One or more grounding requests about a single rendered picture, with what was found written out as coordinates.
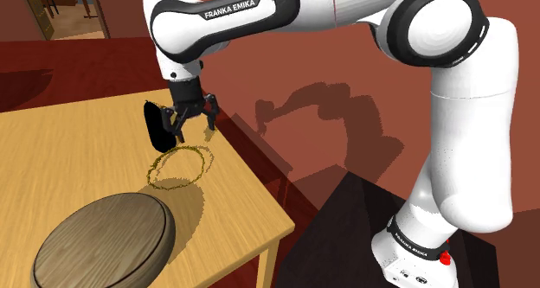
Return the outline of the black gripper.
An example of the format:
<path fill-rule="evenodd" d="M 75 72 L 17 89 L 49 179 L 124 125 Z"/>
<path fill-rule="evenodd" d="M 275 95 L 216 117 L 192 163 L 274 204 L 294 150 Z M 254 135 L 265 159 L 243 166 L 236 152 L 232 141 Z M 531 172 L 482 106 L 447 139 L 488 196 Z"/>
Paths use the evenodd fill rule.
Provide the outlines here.
<path fill-rule="evenodd" d="M 214 94 L 203 96 L 199 77 L 184 81 L 169 81 L 168 86 L 175 111 L 171 107 L 160 107 L 160 115 L 164 129 L 164 144 L 184 143 L 182 132 L 187 116 L 201 113 L 207 116 L 208 127 L 215 130 L 215 120 L 220 107 Z"/>

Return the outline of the black oval object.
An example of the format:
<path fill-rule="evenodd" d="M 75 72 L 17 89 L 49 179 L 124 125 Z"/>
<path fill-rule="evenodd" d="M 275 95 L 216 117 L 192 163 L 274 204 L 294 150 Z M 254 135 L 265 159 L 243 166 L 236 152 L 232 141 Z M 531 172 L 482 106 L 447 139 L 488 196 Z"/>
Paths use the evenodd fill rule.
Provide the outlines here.
<path fill-rule="evenodd" d="M 151 145 L 155 150 L 165 153 L 177 145 L 176 137 L 165 130 L 162 113 L 157 105 L 146 101 L 144 104 L 144 116 Z"/>

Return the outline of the light wooden table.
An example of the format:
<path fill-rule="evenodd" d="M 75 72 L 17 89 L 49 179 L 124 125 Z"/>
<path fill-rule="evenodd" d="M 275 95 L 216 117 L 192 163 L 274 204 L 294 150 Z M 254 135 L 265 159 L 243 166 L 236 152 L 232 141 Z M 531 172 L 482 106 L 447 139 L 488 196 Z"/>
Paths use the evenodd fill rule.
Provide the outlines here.
<path fill-rule="evenodd" d="M 146 101 L 167 90 L 0 113 L 0 288 L 30 288 L 31 266 L 66 217 L 101 197 L 151 192 L 157 158 L 145 126 Z M 221 130 L 205 117 L 183 127 L 186 147 L 160 177 L 187 188 L 153 194 L 175 213 L 178 249 L 151 288 L 205 288 L 253 258 L 270 288 L 280 241 L 294 225 Z"/>

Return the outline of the round wooden board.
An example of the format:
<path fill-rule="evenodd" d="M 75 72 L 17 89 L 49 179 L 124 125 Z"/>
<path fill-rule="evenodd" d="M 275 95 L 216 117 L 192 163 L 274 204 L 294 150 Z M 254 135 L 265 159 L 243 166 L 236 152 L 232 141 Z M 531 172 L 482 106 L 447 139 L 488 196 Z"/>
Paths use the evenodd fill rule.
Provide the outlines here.
<path fill-rule="evenodd" d="M 148 288 L 175 244 L 170 209 L 143 193 L 109 195 L 62 221 L 30 270 L 32 288 Z"/>

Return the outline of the dark robot stand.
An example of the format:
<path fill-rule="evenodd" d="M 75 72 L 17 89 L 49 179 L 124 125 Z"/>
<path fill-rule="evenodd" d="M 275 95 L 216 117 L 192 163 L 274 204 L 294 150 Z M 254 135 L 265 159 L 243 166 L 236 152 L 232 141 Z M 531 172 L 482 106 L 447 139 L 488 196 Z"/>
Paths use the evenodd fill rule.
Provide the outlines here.
<path fill-rule="evenodd" d="M 397 288 L 370 242 L 404 202 L 347 173 L 280 264 L 275 288 Z M 463 231 L 449 244 L 459 288 L 501 288 L 495 246 Z"/>

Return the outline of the brown wooden door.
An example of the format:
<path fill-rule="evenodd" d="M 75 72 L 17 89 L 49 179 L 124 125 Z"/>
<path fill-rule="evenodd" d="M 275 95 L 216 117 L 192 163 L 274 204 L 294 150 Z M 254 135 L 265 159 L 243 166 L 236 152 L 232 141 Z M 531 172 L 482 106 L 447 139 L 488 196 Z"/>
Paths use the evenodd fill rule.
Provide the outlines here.
<path fill-rule="evenodd" d="M 48 18 L 48 14 L 43 7 L 42 0 L 27 0 L 29 6 L 35 15 L 35 19 L 43 33 L 43 36 L 46 40 L 50 40 L 53 36 L 54 28 L 52 23 Z"/>

